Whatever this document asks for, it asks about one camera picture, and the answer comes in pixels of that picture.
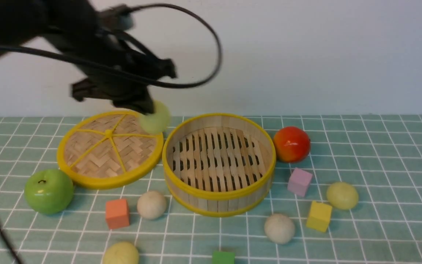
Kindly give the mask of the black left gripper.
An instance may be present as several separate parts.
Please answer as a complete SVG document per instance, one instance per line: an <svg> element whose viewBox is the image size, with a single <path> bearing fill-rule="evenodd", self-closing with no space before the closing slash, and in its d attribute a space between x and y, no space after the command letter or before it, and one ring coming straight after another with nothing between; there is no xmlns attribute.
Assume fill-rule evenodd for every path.
<svg viewBox="0 0 422 264"><path fill-rule="evenodd" d="M155 113L155 104L148 84L121 75L128 73L153 81L177 77L171 59L157 57L136 38L110 30L101 22L51 25L50 44L63 55L105 67L101 70L86 64L77 65L86 76L71 85L71 95L79 102L87 98L111 100L114 107L151 115Z"/></svg>

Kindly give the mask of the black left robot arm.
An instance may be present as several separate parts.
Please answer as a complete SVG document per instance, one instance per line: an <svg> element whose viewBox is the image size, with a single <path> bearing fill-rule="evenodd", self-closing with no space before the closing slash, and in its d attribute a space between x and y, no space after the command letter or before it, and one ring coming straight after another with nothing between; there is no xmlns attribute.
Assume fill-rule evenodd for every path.
<svg viewBox="0 0 422 264"><path fill-rule="evenodd" d="M62 55L154 81L176 78L172 60L157 58L136 39L132 43L138 51L127 45L126 30L132 25L125 4L97 11L87 0L0 0L0 45L21 46L41 36ZM115 107L154 112L146 84L92 67L77 68L86 78L72 84L75 100L110 100Z"/></svg>

